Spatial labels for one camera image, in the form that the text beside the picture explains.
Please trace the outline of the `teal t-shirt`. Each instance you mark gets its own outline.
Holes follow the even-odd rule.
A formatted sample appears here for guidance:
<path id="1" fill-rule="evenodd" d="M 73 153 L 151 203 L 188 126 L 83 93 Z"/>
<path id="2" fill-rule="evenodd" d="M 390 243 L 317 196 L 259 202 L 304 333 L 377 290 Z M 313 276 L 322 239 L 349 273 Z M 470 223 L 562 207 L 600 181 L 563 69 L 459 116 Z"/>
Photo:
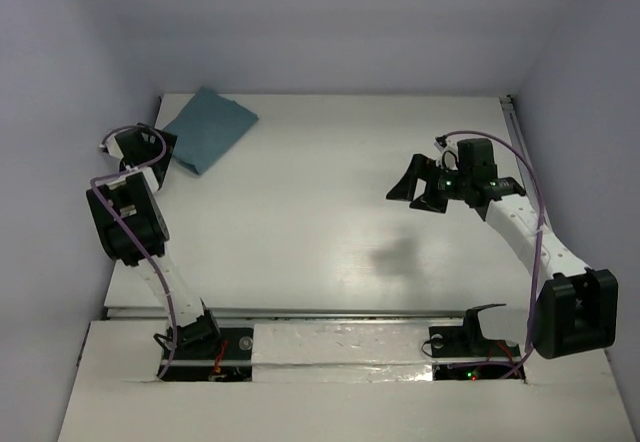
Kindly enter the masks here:
<path id="1" fill-rule="evenodd" d="M 259 120 L 237 102 L 201 87 L 165 126 L 177 137 L 173 158 L 196 176 L 203 175 Z"/>

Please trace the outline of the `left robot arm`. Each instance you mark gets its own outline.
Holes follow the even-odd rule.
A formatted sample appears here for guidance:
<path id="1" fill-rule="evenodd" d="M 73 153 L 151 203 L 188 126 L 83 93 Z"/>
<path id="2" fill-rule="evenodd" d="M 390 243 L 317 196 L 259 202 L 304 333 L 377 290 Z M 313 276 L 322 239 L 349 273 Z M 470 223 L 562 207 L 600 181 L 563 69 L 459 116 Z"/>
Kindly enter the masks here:
<path id="1" fill-rule="evenodd" d="M 136 272 L 165 309 L 169 329 L 156 340 L 168 351 L 215 354 L 222 334 L 212 312 L 190 293 L 171 260 L 168 226 L 156 202 L 177 137 L 144 124 L 114 129 L 99 149 L 119 170 L 90 181 L 87 202 L 106 255 Z"/>

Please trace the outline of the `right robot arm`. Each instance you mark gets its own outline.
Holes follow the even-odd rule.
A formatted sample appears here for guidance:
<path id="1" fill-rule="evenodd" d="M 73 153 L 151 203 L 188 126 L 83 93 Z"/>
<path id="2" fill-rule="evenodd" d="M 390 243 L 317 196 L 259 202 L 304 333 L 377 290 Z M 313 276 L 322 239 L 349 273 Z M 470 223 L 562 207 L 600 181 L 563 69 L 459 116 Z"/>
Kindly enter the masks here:
<path id="1" fill-rule="evenodd" d="M 499 175 L 494 147 L 510 144 L 472 130 L 444 134 L 435 144 L 438 158 L 413 155 L 387 199 L 440 214 L 461 201 L 507 243 L 531 277 L 526 350 L 555 359 L 612 346 L 616 277 L 569 250 L 549 227 L 544 202 L 532 203 L 519 182 Z"/>

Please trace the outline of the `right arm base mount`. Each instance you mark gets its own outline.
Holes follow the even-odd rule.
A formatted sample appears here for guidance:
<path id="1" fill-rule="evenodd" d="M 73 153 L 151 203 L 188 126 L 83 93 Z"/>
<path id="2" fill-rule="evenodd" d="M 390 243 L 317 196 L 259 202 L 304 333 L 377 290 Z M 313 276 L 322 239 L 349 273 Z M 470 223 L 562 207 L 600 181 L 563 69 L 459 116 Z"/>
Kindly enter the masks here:
<path id="1" fill-rule="evenodd" d="M 435 381 L 526 379 L 523 368 L 511 373 L 522 359 L 519 346 L 504 339 L 486 338 L 482 333 L 479 313 L 496 307 L 501 304 L 472 307 L 460 325 L 429 328 L 429 337 L 420 350 L 433 362 Z"/>

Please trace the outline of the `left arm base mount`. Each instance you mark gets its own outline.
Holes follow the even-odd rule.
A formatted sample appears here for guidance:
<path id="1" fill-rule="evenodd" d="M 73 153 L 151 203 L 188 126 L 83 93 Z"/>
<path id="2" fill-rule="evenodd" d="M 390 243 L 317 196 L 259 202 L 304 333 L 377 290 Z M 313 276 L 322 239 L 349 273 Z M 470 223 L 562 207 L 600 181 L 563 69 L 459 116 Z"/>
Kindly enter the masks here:
<path id="1" fill-rule="evenodd" d="M 153 338 L 161 347 L 158 374 L 165 382 L 248 382 L 252 378 L 252 327 L 210 327 L 196 322 L 178 328 L 173 348 L 172 328 Z"/>

